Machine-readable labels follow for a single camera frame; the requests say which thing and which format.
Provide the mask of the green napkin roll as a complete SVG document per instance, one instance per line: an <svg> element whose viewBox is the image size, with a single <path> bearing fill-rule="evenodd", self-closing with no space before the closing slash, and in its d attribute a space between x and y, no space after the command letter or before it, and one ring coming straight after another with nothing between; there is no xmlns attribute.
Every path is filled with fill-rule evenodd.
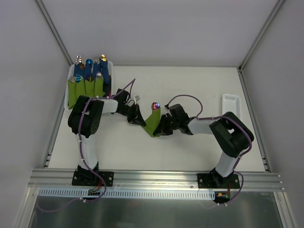
<svg viewBox="0 0 304 228"><path fill-rule="evenodd" d="M76 103L76 77L71 76L67 81L68 85L68 108L72 109Z"/></svg>
<svg viewBox="0 0 304 228"><path fill-rule="evenodd" d="M95 96L95 80L85 80L85 95L88 97Z"/></svg>
<svg viewBox="0 0 304 228"><path fill-rule="evenodd" d="M97 72L95 78L95 96L103 97L105 92L103 91L104 78L101 72Z"/></svg>
<svg viewBox="0 0 304 228"><path fill-rule="evenodd" d="M85 81L79 74L76 75L76 97L86 95Z"/></svg>

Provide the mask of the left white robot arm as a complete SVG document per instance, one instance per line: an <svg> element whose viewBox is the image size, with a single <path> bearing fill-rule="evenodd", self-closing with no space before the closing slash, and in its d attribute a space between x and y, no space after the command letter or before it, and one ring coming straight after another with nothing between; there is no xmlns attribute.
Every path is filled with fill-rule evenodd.
<svg viewBox="0 0 304 228"><path fill-rule="evenodd" d="M109 186L113 185L114 173L100 171L95 149L94 134L99 128L102 114L119 113L127 117L127 122L139 126L146 126L141 115L139 105L134 103L129 106L127 99L130 93L118 89L112 99L90 99L79 96L68 118L68 126L78 140L80 160L74 171L73 186Z"/></svg>

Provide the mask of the green paper napkin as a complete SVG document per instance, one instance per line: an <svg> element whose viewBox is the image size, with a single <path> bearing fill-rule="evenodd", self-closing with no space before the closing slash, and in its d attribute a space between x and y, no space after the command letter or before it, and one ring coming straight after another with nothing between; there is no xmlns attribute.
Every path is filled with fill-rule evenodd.
<svg viewBox="0 0 304 228"><path fill-rule="evenodd" d="M153 110L152 114L145 120L146 126L144 126L144 130L151 136L156 137L153 135L154 131L158 127L161 120L161 109Z"/></svg>

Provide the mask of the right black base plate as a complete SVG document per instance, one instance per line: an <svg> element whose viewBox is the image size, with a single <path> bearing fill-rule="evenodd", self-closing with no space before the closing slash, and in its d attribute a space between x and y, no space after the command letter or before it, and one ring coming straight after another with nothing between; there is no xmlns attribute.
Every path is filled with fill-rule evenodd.
<svg viewBox="0 0 304 228"><path fill-rule="evenodd" d="M222 177L216 173L198 173L197 183L199 189L240 189L240 180L237 174L232 173Z"/></svg>

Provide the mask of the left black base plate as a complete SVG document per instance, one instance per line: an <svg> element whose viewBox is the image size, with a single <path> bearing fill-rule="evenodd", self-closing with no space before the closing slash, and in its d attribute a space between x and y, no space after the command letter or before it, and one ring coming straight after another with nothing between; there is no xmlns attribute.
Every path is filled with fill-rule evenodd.
<svg viewBox="0 0 304 228"><path fill-rule="evenodd" d="M100 180L99 177L95 176L91 172L91 177L86 177L80 174L78 170L74 171L72 178L72 186L89 186L89 187L97 187L100 183L101 186L104 186L104 183ZM112 171L99 171L99 175L103 178L107 187L113 186L114 181L114 172Z"/></svg>

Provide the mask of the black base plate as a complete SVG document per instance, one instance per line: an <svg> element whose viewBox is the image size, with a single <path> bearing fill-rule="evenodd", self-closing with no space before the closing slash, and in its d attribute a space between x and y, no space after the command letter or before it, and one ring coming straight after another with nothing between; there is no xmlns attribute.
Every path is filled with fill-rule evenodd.
<svg viewBox="0 0 304 228"><path fill-rule="evenodd" d="M86 177L80 174L78 170L74 171L72 178L72 186L89 186L89 187L97 187L100 183L101 186L104 186L104 183L100 180L99 177L95 176L91 172L91 177ZM107 187L113 186L114 181L114 172L112 171L99 171L99 175L103 178Z"/></svg>
<svg viewBox="0 0 304 228"><path fill-rule="evenodd" d="M240 189L240 180L237 174L232 173L222 177L216 173L198 173L197 183L199 189Z"/></svg>

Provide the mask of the blue napkin roll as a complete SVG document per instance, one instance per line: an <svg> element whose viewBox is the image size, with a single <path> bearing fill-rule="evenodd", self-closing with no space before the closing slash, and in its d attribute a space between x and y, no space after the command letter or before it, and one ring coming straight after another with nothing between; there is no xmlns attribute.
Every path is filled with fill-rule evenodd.
<svg viewBox="0 0 304 228"><path fill-rule="evenodd" d="M91 80L92 67L93 67L92 59L87 59L85 62L85 69L84 69L84 79L87 81Z"/></svg>
<svg viewBox="0 0 304 228"><path fill-rule="evenodd" d="M100 66L100 63L99 63L99 59L97 59L97 58L93 59L92 76L93 76L94 79L98 79L101 76L101 66Z"/></svg>
<svg viewBox="0 0 304 228"><path fill-rule="evenodd" d="M82 57L76 56L73 76L84 76L84 72L85 72L85 65L83 64Z"/></svg>
<svg viewBox="0 0 304 228"><path fill-rule="evenodd" d="M109 75L108 61L107 61L106 55L102 54L99 57L99 61L100 61L101 74L103 76L104 83L106 85L109 85L111 83L111 79L110 79L110 75Z"/></svg>

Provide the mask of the aluminium mounting rail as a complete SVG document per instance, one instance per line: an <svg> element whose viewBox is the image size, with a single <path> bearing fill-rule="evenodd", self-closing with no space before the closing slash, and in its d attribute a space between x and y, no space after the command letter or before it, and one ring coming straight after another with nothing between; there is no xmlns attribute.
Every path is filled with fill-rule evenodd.
<svg viewBox="0 0 304 228"><path fill-rule="evenodd" d="M29 187L70 187L73 169L34 169ZM281 175L273 172L242 172L245 191L284 192ZM198 190L203 179L196 171L114 171L114 189Z"/></svg>

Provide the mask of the white basket of rolls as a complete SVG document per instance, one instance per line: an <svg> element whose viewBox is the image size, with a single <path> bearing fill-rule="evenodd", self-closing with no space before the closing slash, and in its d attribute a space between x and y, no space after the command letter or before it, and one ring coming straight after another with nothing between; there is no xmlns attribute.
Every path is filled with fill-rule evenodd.
<svg viewBox="0 0 304 228"><path fill-rule="evenodd" d="M113 94L114 93L114 74L113 74L113 69L114 65L111 61L108 60L108 71L109 71L109 76L111 77L111 90L108 94ZM69 68L69 72L67 75L67 80L73 76L74 74L74 64L72 64ZM65 97L64 97L64 110L67 111L68 113L71 112L71 110L68 108L68 84L66 84L66 91L65 91Z"/></svg>

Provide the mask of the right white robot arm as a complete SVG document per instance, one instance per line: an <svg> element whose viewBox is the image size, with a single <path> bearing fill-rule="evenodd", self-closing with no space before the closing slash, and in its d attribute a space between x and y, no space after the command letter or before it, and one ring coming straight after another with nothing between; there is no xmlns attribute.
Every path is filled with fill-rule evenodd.
<svg viewBox="0 0 304 228"><path fill-rule="evenodd" d="M222 154L219 162L209 174L198 178L200 188L228 188L233 181L234 169L243 154L252 148L254 136L242 121L232 112L216 117L189 117L180 104L166 106L169 113L163 114L153 136L172 135L180 130L186 135L212 134Z"/></svg>

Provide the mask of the white utensil tray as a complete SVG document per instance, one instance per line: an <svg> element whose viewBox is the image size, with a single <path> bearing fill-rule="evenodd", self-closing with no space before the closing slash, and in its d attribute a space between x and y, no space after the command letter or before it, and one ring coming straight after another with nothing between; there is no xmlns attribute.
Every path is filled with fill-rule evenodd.
<svg viewBox="0 0 304 228"><path fill-rule="evenodd" d="M232 112L241 119L241 100L239 96L232 94L222 95L222 114L226 112Z"/></svg>

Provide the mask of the iridescent spoon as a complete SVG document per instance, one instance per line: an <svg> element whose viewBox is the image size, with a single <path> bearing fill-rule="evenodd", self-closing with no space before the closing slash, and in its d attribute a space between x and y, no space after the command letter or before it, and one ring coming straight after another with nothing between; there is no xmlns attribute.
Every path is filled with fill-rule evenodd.
<svg viewBox="0 0 304 228"><path fill-rule="evenodd" d="M154 103L152 104L152 110L158 110L156 104L157 104L157 102L154 102Z"/></svg>

